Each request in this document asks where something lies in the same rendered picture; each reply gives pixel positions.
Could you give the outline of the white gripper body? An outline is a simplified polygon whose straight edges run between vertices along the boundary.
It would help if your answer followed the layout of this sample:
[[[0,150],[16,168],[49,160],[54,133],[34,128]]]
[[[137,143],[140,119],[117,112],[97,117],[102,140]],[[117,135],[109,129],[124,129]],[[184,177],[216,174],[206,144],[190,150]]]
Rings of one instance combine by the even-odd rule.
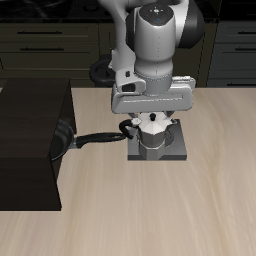
[[[111,109],[116,114],[189,110],[193,103],[195,85],[195,79],[190,76],[175,76],[167,92],[153,96],[136,92],[119,92],[114,85]]]

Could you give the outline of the silver moka pot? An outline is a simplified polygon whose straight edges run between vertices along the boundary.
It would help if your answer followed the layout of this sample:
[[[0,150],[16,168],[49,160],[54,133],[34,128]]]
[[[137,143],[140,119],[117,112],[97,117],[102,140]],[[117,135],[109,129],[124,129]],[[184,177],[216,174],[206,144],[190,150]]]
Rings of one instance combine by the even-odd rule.
[[[166,131],[177,121],[164,112],[141,113],[119,124],[128,138],[129,160],[159,160],[165,154]]]

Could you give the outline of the dark grey stove plate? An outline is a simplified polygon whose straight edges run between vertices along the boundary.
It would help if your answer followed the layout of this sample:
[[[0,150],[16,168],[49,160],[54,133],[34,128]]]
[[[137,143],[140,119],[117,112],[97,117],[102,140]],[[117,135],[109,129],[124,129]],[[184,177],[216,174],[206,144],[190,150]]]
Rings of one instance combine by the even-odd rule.
[[[130,132],[134,134],[134,138],[128,140],[127,159],[131,161],[144,161],[144,158],[139,154],[138,132],[134,128],[131,128]],[[176,119],[176,124],[168,128],[168,136],[169,145],[165,148],[165,153],[160,158],[160,161],[186,160],[187,151],[179,119]]]

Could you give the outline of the black frying pan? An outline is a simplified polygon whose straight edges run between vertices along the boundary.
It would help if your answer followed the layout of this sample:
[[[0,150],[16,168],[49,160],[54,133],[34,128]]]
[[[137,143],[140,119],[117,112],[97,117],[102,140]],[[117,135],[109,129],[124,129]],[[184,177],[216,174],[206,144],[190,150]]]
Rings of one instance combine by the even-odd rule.
[[[121,141],[126,138],[122,133],[95,133],[83,136],[74,136],[72,127],[59,120],[50,146],[50,157],[52,161],[60,159],[70,149],[81,149],[88,143],[108,143]]]

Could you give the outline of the dark grey kitchen cupboard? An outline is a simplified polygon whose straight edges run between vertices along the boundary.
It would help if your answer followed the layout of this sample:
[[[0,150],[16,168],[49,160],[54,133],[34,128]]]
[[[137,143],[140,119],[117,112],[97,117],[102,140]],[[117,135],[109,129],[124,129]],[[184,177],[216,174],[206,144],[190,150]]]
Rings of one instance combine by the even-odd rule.
[[[218,24],[207,86],[256,87],[256,21]]]

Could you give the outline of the dark olive kitchen cupboard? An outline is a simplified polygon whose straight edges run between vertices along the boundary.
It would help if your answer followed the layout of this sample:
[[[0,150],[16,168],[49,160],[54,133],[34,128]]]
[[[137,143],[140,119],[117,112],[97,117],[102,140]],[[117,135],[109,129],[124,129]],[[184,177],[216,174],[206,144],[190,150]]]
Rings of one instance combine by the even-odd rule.
[[[115,48],[113,24],[0,23],[0,84],[9,78],[68,78],[92,87],[92,64]]]

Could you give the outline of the dark wooden cabinet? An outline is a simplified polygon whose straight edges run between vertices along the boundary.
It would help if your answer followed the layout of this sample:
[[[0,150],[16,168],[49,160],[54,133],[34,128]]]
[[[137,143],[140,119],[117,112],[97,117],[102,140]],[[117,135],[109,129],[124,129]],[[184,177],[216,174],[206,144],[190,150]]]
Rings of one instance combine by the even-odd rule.
[[[0,211],[59,211],[59,120],[76,126],[68,78],[13,78],[0,91]]]

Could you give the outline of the black kitchen countertop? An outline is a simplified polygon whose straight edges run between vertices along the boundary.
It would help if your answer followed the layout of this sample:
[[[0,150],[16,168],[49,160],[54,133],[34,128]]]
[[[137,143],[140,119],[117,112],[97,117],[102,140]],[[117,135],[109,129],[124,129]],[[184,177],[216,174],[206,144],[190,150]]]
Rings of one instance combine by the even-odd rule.
[[[194,0],[206,23],[256,21],[256,0]],[[113,23],[98,0],[0,0],[0,23]]]

